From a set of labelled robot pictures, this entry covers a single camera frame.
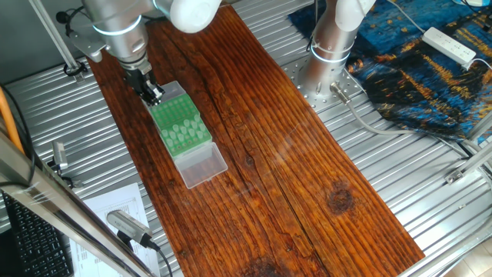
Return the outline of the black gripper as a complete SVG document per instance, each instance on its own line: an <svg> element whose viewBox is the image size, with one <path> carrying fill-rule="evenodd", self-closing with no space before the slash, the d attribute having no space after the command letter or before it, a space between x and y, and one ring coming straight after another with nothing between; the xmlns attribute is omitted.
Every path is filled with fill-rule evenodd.
<svg viewBox="0 0 492 277"><path fill-rule="evenodd" d="M156 106L161 103L165 91L154 82L151 65L125 69L125 74L127 83L145 103L148 103L149 106Z"/></svg>

